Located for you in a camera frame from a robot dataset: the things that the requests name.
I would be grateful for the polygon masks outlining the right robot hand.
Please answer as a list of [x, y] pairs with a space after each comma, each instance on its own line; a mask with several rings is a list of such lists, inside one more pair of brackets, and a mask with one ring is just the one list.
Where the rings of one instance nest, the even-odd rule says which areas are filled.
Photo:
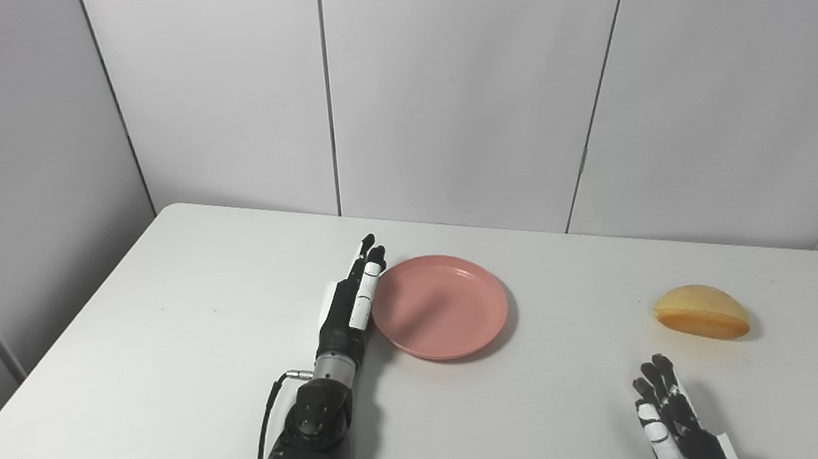
[[651, 356], [640, 371], [636, 411], [656, 459], [739, 459], [728, 435], [702, 426], [667, 356]]

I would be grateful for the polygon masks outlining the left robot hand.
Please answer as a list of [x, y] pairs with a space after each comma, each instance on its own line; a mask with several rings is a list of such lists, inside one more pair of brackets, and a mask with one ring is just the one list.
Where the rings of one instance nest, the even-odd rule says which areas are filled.
[[345, 279], [335, 285], [320, 327], [316, 357], [345, 357], [359, 368], [367, 346], [366, 332], [376, 287], [386, 270], [385, 247], [376, 236], [363, 237]]

